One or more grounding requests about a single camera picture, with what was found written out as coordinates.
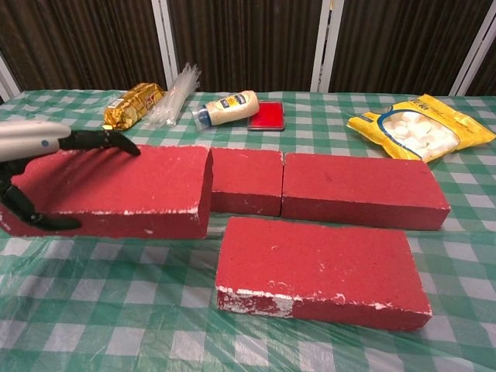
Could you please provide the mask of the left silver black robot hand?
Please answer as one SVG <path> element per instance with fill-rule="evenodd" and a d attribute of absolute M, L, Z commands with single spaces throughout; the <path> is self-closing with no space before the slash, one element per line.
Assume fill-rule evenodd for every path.
<path fill-rule="evenodd" d="M 74 230 L 81 223 L 72 217 L 50 217 L 36 210 L 30 199 L 12 183 L 27 164 L 59 150 L 119 148 L 139 156 L 137 145 L 114 130 L 71 129 L 60 122 L 15 120 L 1 122 L 1 204 L 21 222 L 44 231 Z"/>

